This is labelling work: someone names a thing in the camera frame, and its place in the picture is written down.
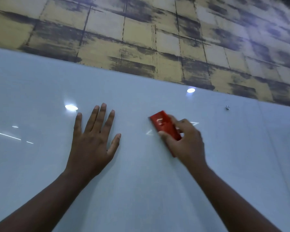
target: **forearm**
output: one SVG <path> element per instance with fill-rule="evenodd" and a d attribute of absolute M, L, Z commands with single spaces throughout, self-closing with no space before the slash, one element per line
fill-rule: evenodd
<path fill-rule="evenodd" d="M 61 174 L 53 183 L 0 222 L 3 231 L 52 231 L 84 187 L 84 183 Z"/>
<path fill-rule="evenodd" d="M 197 181 L 229 232 L 279 231 L 209 167 L 188 170 Z"/>

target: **hand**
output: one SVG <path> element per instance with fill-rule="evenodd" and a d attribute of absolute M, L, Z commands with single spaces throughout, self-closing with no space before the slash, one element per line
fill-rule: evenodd
<path fill-rule="evenodd" d="M 184 133 L 184 137 L 176 141 L 172 136 L 164 131 L 160 131 L 159 135 L 164 140 L 170 151 L 179 158 L 186 166 L 190 164 L 198 167 L 207 166 L 205 161 L 204 143 L 201 133 L 187 120 L 177 121 L 172 115 L 169 115 L 172 123 L 179 128 L 180 133 Z"/>
<path fill-rule="evenodd" d="M 106 112 L 106 104 L 95 106 L 82 133 L 82 114 L 78 113 L 75 119 L 73 140 L 70 156 L 64 174 L 77 177 L 89 183 L 94 176 L 112 160 L 118 146 L 121 134 L 117 134 L 107 150 L 108 135 L 111 130 L 115 111 L 112 110 L 105 125 L 102 127 Z"/>

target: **red eraser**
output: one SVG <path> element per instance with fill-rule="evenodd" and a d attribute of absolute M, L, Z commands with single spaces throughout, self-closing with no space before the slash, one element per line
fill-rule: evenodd
<path fill-rule="evenodd" d="M 177 132 L 175 126 L 172 124 L 170 117 L 164 111 L 160 111 L 149 118 L 158 132 L 164 131 L 170 134 L 177 141 L 182 139 L 180 134 Z"/>

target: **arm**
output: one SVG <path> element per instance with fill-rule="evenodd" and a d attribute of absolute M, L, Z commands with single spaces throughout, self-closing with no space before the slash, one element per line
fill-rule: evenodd
<path fill-rule="evenodd" d="M 188 120 L 177 121 L 170 117 L 184 137 L 176 141 L 163 131 L 159 132 L 160 136 L 199 184 L 228 231 L 280 232 L 208 167 L 201 133 Z"/>
<path fill-rule="evenodd" d="M 107 150 L 106 143 L 115 116 L 104 127 L 106 104 L 95 106 L 82 133 L 82 114 L 75 119 L 70 156 L 64 172 L 38 195 L 0 222 L 2 231 L 52 231 L 82 189 L 112 160 L 121 134 Z"/>

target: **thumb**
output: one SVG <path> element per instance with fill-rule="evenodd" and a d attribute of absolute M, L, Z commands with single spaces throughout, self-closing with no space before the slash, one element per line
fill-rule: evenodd
<path fill-rule="evenodd" d="M 168 147 L 172 147 L 175 144 L 176 140 L 167 132 L 159 131 L 158 134 Z"/>

